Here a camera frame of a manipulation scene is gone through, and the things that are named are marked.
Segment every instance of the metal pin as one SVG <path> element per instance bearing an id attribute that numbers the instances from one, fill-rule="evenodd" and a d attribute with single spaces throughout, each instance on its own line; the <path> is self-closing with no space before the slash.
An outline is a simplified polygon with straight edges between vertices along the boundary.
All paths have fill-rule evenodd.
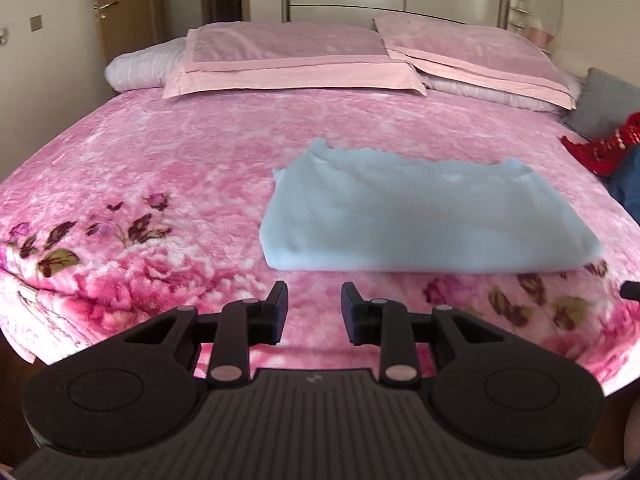
<path id="1" fill-rule="evenodd" d="M 212 379 L 222 383 L 230 383 L 242 377 L 242 370 L 233 365 L 220 365 L 213 368 L 210 375 Z"/>
<path id="2" fill-rule="evenodd" d="M 385 370 L 385 375 L 392 381 L 411 381 L 418 375 L 418 370 L 408 365 L 392 365 Z"/>

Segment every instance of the folded towel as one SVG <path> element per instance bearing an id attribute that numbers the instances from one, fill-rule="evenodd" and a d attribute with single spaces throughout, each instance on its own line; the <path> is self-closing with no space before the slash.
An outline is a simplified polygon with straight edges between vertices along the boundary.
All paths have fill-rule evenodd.
<path id="1" fill-rule="evenodd" d="M 566 200 L 515 159 L 406 160 L 316 139 L 274 176 L 260 243 L 275 269 L 555 272 L 601 251 Z"/>

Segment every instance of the black plastic mount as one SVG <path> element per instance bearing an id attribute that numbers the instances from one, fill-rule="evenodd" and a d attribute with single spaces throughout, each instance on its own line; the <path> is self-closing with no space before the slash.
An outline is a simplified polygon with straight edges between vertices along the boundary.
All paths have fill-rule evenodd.
<path id="1" fill-rule="evenodd" d="M 460 440 L 493 454 L 539 458 L 587 444 L 603 396 L 583 368 L 447 305 L 410 313 L 342 286 L 354 345 L 380 346 L 376 387 L 412 392 Z M 254 387 L 249 348 L 280 341 L 287 286 L 219 314 L 180 306 L 38 373 L 23 412 L 41 445 L 113 456 L 148 447 L 193 420 L 215 392 Z M 205 380 L 193 377 L 200 346 L 213 342 Z M 435 378 L 423 378 L 416 343 L 428 343 Z"/>
<path id="2" fill-rule="evenodd" d="M 620 298 L 623 300 L 640 301 L 640 283 L 624 282 L 620 287 Z"/>

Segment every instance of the red cloth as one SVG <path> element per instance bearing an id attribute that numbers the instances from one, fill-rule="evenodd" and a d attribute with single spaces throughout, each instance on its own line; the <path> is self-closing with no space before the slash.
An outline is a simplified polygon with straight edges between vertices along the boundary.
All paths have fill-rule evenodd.
<path id="1" fill-rule="evenodd" d="M 629 116 L 609 139 L 574 144 L 567 137 L 562 137 L 560 142 L 591 173 L 611 176 L 625 158 L 626 149 L 640 144 L 640 112 Z"/>

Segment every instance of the light switch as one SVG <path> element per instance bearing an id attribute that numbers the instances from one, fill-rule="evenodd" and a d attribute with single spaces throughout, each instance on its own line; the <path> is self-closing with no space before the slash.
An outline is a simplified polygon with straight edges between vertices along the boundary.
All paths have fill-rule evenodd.
<path id="1" fill-rule="evenodd" d="M 42 15 L 38 14 L 37 16 L 31 17 L 31 31 L 35 32 L 36 30 L 40 30 L 42 28 Z"/>

